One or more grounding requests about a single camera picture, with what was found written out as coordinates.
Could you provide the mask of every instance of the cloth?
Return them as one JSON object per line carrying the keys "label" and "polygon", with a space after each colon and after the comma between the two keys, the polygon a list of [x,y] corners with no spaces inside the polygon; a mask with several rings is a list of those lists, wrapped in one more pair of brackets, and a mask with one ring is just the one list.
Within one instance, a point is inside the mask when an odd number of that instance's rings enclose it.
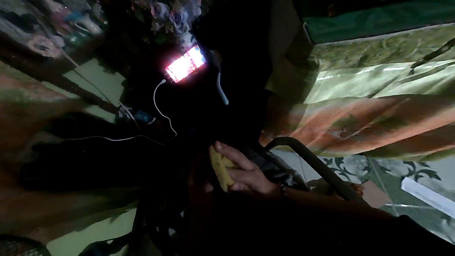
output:
{"label": "cloth", "polygon": [[322,156],[428,161],[454,152],[455,51],[410,66],[452,39],[455,25],[314,46],[303,32],[273,71],[260,142],[297,138]]}
{"label": "cloth", "polygon": [[31,160],[31,147],[53,139],[40,131],[53,118],[80,112],[86,105],[0,62],[1,234],[26,236],[46,244],[135,206],[135,188],[51,193],[20,185],[19,170]]}

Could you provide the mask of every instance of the white strip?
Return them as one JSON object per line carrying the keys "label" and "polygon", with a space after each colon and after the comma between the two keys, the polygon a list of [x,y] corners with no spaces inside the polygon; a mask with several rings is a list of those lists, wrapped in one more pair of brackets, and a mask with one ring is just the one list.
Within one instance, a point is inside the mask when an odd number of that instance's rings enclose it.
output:
{"label": "white strip", "polygon": [[411,178],[405,178],[401,182],[401,189],[424,201],[425,203],[435,207],[443,213],[455,218],[455,202],[441,196],[431,189],[415,182]]}

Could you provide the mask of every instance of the glowing phone screen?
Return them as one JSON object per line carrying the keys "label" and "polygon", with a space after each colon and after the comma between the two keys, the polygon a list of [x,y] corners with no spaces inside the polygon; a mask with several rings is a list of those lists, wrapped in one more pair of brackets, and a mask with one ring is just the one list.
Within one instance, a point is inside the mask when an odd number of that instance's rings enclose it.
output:
{"label": "glowing phone screen", "polygon": [[204,63],[205,59],[199,46],[195,46],[167,66],[166,72],[175,82],[180,82]]}

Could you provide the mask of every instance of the green patterned fabric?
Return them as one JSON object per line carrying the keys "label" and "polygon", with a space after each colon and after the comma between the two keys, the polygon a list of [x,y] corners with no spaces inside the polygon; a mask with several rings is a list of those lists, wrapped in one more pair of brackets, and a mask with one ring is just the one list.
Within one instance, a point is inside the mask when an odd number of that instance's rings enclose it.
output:
{"label": "green patterned fabric", "polygon": [[455,0],[414,0],[332,18],[305,17],[314,4],[295,0],[294,6],[316,44],[377,36],[455,21]]}

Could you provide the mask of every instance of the charging cable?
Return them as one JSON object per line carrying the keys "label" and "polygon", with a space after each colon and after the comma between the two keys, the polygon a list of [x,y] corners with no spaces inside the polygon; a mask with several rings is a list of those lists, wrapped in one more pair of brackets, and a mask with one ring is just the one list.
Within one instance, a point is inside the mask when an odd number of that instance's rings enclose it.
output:
{"label": "charging cable", "polygon": [[157,102],[155,101],[155,94],[157,93],[157,90],[158,90],[158,87],[162,84],[166,83],[166,79],[163,79],[161,80],[161,82],[157,85],[157,87],[155,88],[155,91],[153,92],[153,104],[155,104],[155,107],[157,108],[158,112],[164,116],[165,118],[167,118],[169,120],[169,126],[171,126],[171,129],[172,131],[175,133],[174,137],[175,138],[177,136],[177,132],[174,130],[174,128],[172,128],[172,123],[171,123],[171,119],[165,115],[163,115],[163,113],[161,113],[160,109],[158,108],[157,106]]}
{"label": "charging cable", "polygon": [[212,57],[213,64],[218,68],[218,77],[217,77],[218,93],[220,94],[221,100],[223,101],[224,105],[228,105],[229,104],[228,98],[224,94],[223,89],[221,88],[221,82],[220,82],[220,80],[221,80],[221,61],[213,51],[210,51],[210,55]]}

